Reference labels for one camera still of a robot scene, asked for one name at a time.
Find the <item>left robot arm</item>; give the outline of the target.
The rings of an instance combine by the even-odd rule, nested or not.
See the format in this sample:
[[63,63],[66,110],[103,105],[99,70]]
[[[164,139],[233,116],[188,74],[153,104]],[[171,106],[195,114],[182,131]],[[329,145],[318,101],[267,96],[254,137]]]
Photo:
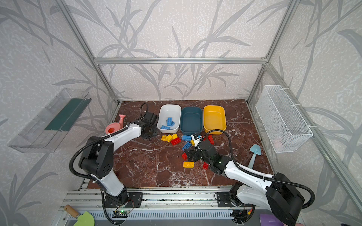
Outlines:
[[133,139],[151,139],[157,135],[158,116],[145,112],[124,128],[102,137],[93,136],[71,158],[70,172],[96,182],[112,197],[127,195],[127,188],[113,171],[114,152]]

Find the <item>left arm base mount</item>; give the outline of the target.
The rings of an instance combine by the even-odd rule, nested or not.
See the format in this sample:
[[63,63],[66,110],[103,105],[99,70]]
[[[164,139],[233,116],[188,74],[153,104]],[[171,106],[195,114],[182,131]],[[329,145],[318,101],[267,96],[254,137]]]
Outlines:
[[142,192],[135,193],[124,193],[120,194],[117,197],[110,196],[106,194],[104,206],[106,208],[116,208],[116,207],[124,207],[124,208],[139,208],[141,206],[143,198]]

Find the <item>small red lego brick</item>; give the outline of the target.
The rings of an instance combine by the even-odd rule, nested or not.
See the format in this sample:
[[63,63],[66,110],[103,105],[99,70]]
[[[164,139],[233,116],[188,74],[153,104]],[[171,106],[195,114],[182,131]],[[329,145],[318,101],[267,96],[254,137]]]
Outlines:
[[187,161],[187,160],[188,160],[188,157],[187,157],[186,153],[183,153],[183,154],[182,154],[182,158],[184,159],[184,161]]

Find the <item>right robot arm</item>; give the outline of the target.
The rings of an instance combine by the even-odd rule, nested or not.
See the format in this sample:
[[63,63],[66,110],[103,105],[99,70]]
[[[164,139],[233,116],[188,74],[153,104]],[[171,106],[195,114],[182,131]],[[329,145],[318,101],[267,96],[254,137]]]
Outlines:
[[294,226],[301,210],[315,201],[311,188],[291,182],[284,174],[265,174],[238,163],[234,155],[224,156],[199,133],[191,135],[194,146],[185,150],[193,162],[202,160],[217,175],[237,181],[229,192],[233,205],[251,204],[265,208],[287,226]]

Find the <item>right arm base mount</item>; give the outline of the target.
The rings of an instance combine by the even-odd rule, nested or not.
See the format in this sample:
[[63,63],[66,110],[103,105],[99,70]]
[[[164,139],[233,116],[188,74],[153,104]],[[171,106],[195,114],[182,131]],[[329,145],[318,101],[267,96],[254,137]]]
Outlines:
[[229,194],[229,192],[217,192],[214,195],[216,201],[217,201],[217,206],[219,208],[221,207],[239,207],[242,205],[242,203],[236,199],[234,196],[232,196],[231,194]]

